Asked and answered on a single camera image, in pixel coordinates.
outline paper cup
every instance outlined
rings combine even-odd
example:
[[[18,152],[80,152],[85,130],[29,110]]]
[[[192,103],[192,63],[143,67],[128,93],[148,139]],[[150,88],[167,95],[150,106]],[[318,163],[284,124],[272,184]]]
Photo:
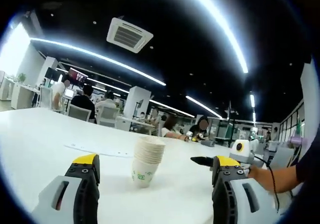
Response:
[[[149,187],[158,165],[159,164],[147,164],[134,158],[131,171],[134,185],[140,188]]]

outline human arm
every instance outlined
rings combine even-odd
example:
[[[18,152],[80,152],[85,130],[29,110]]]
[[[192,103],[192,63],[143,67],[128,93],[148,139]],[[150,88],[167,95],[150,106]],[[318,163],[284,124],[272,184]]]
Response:
[[[163,137],[173,138],[173,139],[180,139],[180,140],[185,140],[185,141],[189,140],[185,135],[178,134],[178,133],[176,133],[174,131],[169,131],[166,128],[162,128],[161,133],[162,133]]]
[[[54,107],[54,109],[56,109],[56,110],[59,109],[60,97],[61,97],[60,93],[59,93],[59,92],[56,93],[55,96],[54,96],[53,102],[52,102],[52,103],[53,103],[53,107]]]
[[[273,170],[275,189],[277,193],[283,193],[292,190],[301,183],[297,179],[296,166],[289,168],[283,168]],[[267,191],[274,192],[273,178],[270,170],[264,170],[257,168],[256,166],[250,167],[249,178],[255,179],[264,189]]]
[[[282,193],[295,188],[314,174],[314,168],[319,165],[320,146],[313,143],[297,165],[273,170],[276,192]],[[249,178],[254,178],[266,190],[274,191],[273,178],[270,170],[255,166],[250,167]]]

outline woman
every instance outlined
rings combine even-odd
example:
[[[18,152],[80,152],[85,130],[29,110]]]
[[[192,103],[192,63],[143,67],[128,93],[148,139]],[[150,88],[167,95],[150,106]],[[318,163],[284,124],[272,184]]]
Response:
[[[209,125],[208,118],[204,115],[202,117],[200,117],[198,123],[196,125],[192,126],[189,130],[193,133],[192,137],[198,137],[199,134],[202,134],[204,138],[201,138],[201,139],[206,139],[208,137],[208,134],[206,132],[208,125]]]
[[[174,126],[177,122],[177,118],[173,115],[170,115],[165,123],[163,128],[161,129],[161,136],[167,138],[180,139],[184,141],[188,141],[189,138],[185,135],[181,135],[174,130]]]

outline person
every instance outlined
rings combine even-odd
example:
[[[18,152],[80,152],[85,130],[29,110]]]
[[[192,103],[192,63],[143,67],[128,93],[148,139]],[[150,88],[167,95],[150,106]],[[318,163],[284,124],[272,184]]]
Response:
[[[161,129],[161,136],[188,141],[189,138],[187,136],[181,135],[174,130],[174,126],[176,125],[176,122],[177,122],[177,118],[173,115],[170,115],[166,119],[164,126]]]
[[[209,126],[209,120],[206,116],[201,116],[196,125],[193,125],[189,131],[191,131],[192,137],[199,136],[199,134],[203,135],[203,138],[206,139],[208,137],[207,128]]]
[[[273,138],[273,141],[277,141],[277,140],[279,140],[279,133],[278,133],[278,127],[275,127],[274,128],[274,138]]]
[[[266,135],[267,135],[267,136],[266,136],[265,141],[266,141],[266,142],[271,141],[271,133],[270,133],[270,131],[268,131]]]
[[[98,109],[99,111],[103,108],[103,107],[110,107],[110,108],[116,108],[116,104],[114,102],[114,93],[112,91],[107,91],[104,94],[104,100],[99,101],[98,103],[95,104],[96,109]]]
[[[70,86],[70,76],[63,75],[61,82],[52,86],[52,107],[59,110],[61,107],[61,98],[67,87]]]
[[[42,80],[42,83],[39,84],[39,86],[38,86],[37,89],[40,90],[41,86],[45,86],[45,85],[46,85],[45,83],[46,83],[46,79],[44,78],[44,79]],[[34,94],[34,97],[33,97],[33,99],[32,99],[32,104],[31,104],[32,107],[35,107],[35,106],[36,106],[37,101],[38,101],[38,97],[39,97],[39,95],[38,95],[37,93],[35,93],[35,94]]]
[[[76,95],[73,97],[71,100],[71,104],[78,106],[80,108],[86,109],[86,110],[91,110],[91,114],[89,117],[90,122],[95,122],[95,105],[94,103],[90,100],[90,97],[93,93],[94,89],[91,85],[85,85],[83,87],[82,95]]]
[[[140,113],[140,117],[138,118],[138,121],[144,122],[146,120],[146,114],[142,111]]]
[[[320,141],[317,136],[296,165],[273,170],[275,184],[273,184],[270,170],[256,166],[250,167],[249,178],[254,178],[262,187],[271,192],[274,192],[273,185],[277,193],[283,193],[302,183],[298,194],[277,224],[304,223],[306,220],[309,222],[309,220],[318,219],[320,189],[317,172],[320,165]]]

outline white chair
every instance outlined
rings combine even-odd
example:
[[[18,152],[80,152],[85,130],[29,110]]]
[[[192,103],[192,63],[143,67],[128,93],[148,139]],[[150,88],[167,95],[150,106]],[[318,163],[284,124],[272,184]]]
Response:
[[[97,124],[115,128],[116,117],[119,115],[119,108],[111,108],[103,106],[97,116]]]
[[[287,147],[278,147],[277,152],[270,163],[272,170],[286,168],[289,164],[291,157],[294,155],[294,149]]]
[[[159,125],[158,125],[158,136],[159,136],[159,137],[162,137],[162,132],[161,132],[161,130],[162,130],[162,128],[164,127],[164,126],[163,126],[164,124],[165,124],[165,121],[163,121],[163,120],[159,121]]]
[[[41,86],[40,87],[40,100],[39,107],[52,109],[52,89]]]
[[[79,120],[89,121],[91,110],[69,104],[66,115]]]

